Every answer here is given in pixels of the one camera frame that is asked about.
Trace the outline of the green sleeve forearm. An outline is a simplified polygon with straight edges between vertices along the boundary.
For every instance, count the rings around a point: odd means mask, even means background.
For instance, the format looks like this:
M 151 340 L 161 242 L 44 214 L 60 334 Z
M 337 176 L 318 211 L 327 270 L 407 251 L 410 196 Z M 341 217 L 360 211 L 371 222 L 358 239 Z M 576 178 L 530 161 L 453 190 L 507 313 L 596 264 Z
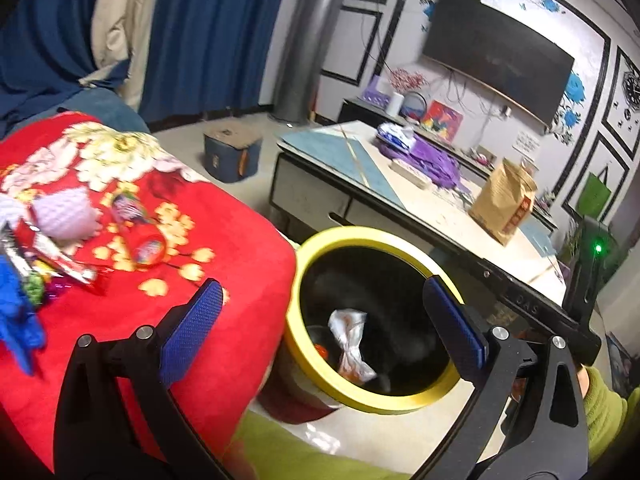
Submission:
M 623 398 L 606 385 L 600 372 L 583 366 L 577 373 L 588 428 L 589 465 L 639 433 L 639 388 Z

